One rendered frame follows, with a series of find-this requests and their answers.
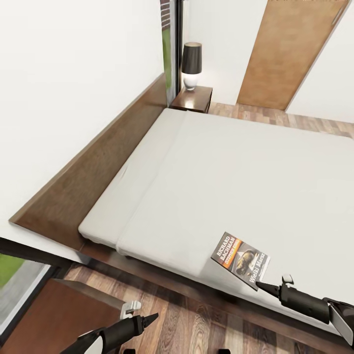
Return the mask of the hardback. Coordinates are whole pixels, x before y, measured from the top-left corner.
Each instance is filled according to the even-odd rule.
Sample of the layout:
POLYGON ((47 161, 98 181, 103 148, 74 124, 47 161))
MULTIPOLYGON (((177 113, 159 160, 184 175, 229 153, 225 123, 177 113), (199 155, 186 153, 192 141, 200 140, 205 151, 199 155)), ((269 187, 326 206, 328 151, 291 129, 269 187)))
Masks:
POLYGON ((211 258, 235 277, 258 291, 271 257, 225 232, 211 258))

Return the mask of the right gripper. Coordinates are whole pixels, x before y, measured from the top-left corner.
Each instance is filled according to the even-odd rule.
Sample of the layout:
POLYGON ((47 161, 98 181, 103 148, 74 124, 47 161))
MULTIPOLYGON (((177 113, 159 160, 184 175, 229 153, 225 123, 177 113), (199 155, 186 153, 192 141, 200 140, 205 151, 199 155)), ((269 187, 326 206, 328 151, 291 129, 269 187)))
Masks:
POLYGON ((312 300, 311 295, 289 288, 288 285, 282 284, 279 286, 257 282, 256 285, 270 295, 278 298, 281 305, 291 308, 306 316, 312 317, 312 300))

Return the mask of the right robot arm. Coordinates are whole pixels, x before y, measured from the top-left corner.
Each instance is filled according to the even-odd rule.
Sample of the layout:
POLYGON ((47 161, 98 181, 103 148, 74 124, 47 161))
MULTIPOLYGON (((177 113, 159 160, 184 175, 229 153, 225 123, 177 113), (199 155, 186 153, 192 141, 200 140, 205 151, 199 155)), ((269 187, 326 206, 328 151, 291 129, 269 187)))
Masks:
POLYGON ((282 276, 283 284, 276 286, 257 282, 256 285, 278 298, 281 305, 326 324, 332 323, 354 350, 354 305, 328 297, 319 299, 297 289, 292 274, 282 276))

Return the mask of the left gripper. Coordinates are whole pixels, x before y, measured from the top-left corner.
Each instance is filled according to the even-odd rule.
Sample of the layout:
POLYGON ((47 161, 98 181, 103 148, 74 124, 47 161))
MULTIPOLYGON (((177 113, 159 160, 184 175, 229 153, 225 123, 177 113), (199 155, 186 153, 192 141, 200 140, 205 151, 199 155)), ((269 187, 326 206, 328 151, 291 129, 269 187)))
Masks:
POLYGON ((159 313, 147 317, 136 315, 132 316, 132 318, 126 318, 114 324, 118 333, 117 347, 131 340, 133 337, 141 335, 145 328, 154 322, 159 315, 159 313))

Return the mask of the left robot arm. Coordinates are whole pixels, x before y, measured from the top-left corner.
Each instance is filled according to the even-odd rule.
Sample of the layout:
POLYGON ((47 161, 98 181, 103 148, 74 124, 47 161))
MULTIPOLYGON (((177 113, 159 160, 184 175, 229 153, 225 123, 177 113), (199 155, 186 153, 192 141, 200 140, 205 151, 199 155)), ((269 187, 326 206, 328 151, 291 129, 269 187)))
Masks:
POLYGON ((133 312, 140 308, 141 303, 138 301, 125 303, 122 306, 120 322, 79 336, 74 344, 60 354, 107 354, 133 337, 141 335, 160 314, 147 317, 132 316, 133 312))

